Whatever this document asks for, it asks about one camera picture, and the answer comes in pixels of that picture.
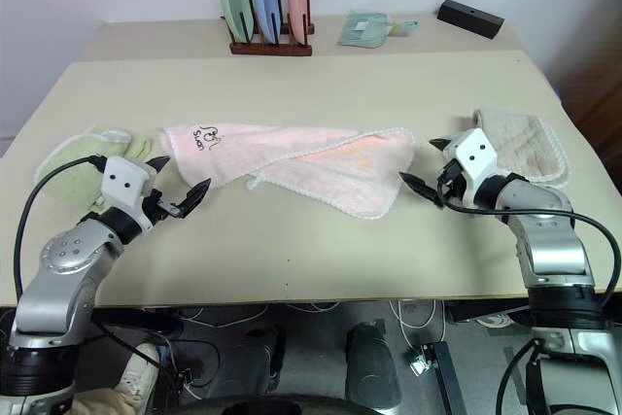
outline white sneaker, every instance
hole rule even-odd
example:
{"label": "white sneaker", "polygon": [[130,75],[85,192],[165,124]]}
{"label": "white sneaker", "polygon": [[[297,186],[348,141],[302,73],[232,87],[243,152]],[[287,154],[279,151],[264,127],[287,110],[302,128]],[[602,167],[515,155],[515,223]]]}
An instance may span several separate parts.
{"label": "white sneaker", "polygon": [[[159,354],[154,344],[144,342],[136,349],[159,362]],[[157,368],[138,355],[132,355],[115,390],[122,393],[125,400],[136,409],[136,415],[143,415],[156,379]]]}

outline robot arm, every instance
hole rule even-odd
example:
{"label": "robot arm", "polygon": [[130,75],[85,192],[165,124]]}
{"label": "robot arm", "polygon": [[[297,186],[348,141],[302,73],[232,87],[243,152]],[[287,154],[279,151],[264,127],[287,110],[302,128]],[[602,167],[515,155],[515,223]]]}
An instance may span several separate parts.
{"label": "robot arm", "polygon": [[39,271],[18,301],[3,356],[1,415],[61,414],[71,407],[78,349],[95,294],[124,245],[167,216],[187,216],[209,188],[206,180],[178,205],[162,201],[154,182],[168,159],[109,157],[98,167],[108,209],[89,213],[44,247]]}
{"label": "robot arm", "polygon": [[[585,249],[573,220],[542,212],[571,212],[569,200],[558,190],[502,174],[479,128],[431,143],[448,161],[437,190],[401,174],[409,187],[441,207],[496,214],[516,236],[539,353],[527,368],[530,413],[564,413],[556,410],[565,407],[572,413],[622,415],[622,368]],[[451,204],[454,197],[462,206]]]}

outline white table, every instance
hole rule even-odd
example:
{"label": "white table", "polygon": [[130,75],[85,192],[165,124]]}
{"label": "white table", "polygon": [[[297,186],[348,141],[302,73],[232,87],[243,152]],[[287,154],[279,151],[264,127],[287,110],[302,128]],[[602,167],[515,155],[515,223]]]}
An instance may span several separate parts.
{"label": "white table", "polygon": [[[406,126],[418,141],[411,172],[432,183],[443,159],[427,140],[469,127],[474,109],[538,114],[552,125],[568,153],[572,175],[564,191],[575,210],[595,217],[622,238],[618,191],[522,51],[383,54],[348,49],[348,54],[71,65],[2,160],[0,303],[15,303],[12,245],[35,168],[55,145],[95,123],[155,138],[163,126],[199,121],[356,129]],[[266,83],[271,84],[269,94],[258,91]],[[270,184],[248,191],[246,182],[212,191],[186,220],[167,220],[130,244],[102,284],[97,303],[525,293],[514,238],[494,219],[440,211],[404,188],[386,217],[360,221]],[[171,200],[188,189],[174,163],[160,174],[157,186]],[[41,195],[26,230],[24,284],[33,277],[45,242],[82,214]],[[591,227],[576,229],[585,242],[597,288],[603,289],[611,252]]]}

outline person's leg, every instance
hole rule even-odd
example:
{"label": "person's leg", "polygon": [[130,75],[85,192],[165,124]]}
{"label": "person's leg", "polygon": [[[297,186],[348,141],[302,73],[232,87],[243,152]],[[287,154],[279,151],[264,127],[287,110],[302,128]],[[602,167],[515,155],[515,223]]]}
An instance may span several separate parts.
{"label": "person's leg", "polygon": [[[159,361],[154,344],[143,343],[138,350]],[[157,379],[157,368],[137,355],[127,362],[115,389],[95,389],[76,394],[70,415],[143,415]]]}

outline towel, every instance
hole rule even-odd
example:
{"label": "towel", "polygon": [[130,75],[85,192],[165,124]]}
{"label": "towel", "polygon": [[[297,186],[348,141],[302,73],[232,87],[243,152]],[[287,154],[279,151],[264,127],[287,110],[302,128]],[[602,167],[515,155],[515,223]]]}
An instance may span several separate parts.
{"label": "towel", "polygon": [[[94,126],[80,135],[72,136],[56,147],[35,172],[37,184],[59,165],[91,155],[125,156],[144,160],[151,151],[149,138],[134,136],[108,126]],[[81,164],[61,172],[51,179],[44,191],[84,210],[101,211],[101,178],[90,164]]]}
{"label": "towel", "polygon": [[384,216],[410,167],[415,141],[405,128],[338,128],[238,123],[164,128],[162,147],[190,186],[207,178],[222,187],[245,175],[324,201],[359,219]]}
{"label": "towel", "polygon": [[553,129],[542,118],[480,109],[475,123],[497,151],[499,168],[536,184],[564,186],[570,163]]}

